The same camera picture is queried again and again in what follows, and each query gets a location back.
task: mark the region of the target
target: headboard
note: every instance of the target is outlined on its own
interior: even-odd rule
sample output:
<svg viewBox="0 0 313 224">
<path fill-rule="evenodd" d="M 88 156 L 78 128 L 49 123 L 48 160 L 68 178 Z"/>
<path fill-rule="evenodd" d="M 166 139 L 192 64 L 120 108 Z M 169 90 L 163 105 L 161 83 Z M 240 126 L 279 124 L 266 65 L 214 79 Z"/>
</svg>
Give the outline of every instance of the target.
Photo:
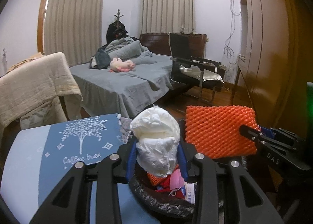
<svg viewBox="0 0 313 224">
<path fill-rule="evenodd" d="M 206 34 L 183 34 L 189 36 L 189 48 L 192 56 L 204 58 Z M 140 43 L 155 54 L 171 56 L 167 33 L 142 33 Z"/>
</svg>

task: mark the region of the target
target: metal bolt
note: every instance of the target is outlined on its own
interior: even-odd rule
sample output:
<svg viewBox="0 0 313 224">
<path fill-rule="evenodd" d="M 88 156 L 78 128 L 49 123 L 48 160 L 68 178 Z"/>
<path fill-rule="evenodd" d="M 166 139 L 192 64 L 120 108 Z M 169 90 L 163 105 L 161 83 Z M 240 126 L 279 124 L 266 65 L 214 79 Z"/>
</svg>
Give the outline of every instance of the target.
<svg viewBox="0 0 313 224">
<path fill-rule="evenodd" d="M 82 168 L 83 166 L 84 166 L 84 163 L 81 161 L 75 163 L 76 168 Z"/>
<path fill-rule="evenodd" d="M 111 160 L 117 160 L 118 158 L 119 158 L 119 155 L 116 153 L 110 155 Z"/>
<path fill-rule="evenodd" d="M 196 154 L 196 158 L 197 158 L 197 159 L 204 159 L 204 154 L 202 154 L 202 153 L 197 153 L 197 154 Z"/>
<path fill-rule="evenodd" d="M 239 162 L 236 161 L 236 160 L 233 160 L 230 164 L 231 164 L 234 168 L 239 167 Z"/>
</svg>

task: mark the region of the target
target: beige curtain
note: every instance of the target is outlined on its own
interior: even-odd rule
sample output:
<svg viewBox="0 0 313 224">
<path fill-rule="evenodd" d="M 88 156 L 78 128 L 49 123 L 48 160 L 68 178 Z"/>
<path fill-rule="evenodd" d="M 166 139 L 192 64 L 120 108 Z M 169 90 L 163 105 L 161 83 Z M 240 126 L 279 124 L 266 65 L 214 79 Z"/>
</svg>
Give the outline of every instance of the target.
<svg viewBox="0 0 313 224">
<path fill-rule="evenodd" d="M 90 61 L 102 44 L 102 4 L 103 0 L 49 0 L 45 54 L 63 52 L 69 66 Z"/>
<path fill-rule="evenodd" d="M 142 33 L 195 33 L 194 0 L 143 0 Z"/>
</svg>

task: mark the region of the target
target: pink stuffed animal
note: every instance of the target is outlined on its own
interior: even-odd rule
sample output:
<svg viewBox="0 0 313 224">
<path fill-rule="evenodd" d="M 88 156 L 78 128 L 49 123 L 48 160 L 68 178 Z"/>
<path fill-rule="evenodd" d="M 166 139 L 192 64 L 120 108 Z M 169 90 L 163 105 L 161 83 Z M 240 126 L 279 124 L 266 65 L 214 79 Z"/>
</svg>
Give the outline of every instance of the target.
<svg viewBox="0 0 313 224">
<path fill-rule="evenodd" d="M 135 68 L 136 64 L 128 60 L 123 62 L 120 58 L 113 58 L 109 72 L 128 72 Z"/>
</svg>

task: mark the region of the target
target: white wall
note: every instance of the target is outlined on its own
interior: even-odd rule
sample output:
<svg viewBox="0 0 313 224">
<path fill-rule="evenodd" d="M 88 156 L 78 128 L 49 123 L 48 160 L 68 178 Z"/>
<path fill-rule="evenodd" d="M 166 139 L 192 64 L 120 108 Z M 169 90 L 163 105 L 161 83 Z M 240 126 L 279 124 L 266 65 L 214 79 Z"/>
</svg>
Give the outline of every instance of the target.
<svg viewBox="0 0 313 224">
<path fill-rule="evenodd" d="M 135 0 L 131 18 L 131 32 L 140 35 L 141 7 L 142 0 Z M 234 0 L 235 12 L 240 12 L 240 0 Z M 241 16 L 235 16 L 235 32 L 231 38 L 230 47 L 233 49 L 235 57 L 227 59 L 224 55 L 224 44 L 230 36 L 232 13 L 230 10 L 230 0 L 195 0 L 195 21 L 196 32 L 207 34 L 209 42 L 206 45 L 205 58 L 222 62 L 229 67 L 229 73 L 225 80 L 234 82 L 236 75 L 237 55 L 240 51 L 241 44 Z"/>
<path fill-rule="evenodd" d="M 102 20 L 102 42 L 108 25 L 114 22 L 114 14 L 121 10 L 121 22 L 126 29 L 131 24 L 132 0 L 104 0 Z M 0 54 L 7 51 L 8 68 L 37 52 L 37 21 L 40 0 L 9 0 L 0 14 Z M 5 73 L 0 62 L 0 76 Z"/>
</svg>

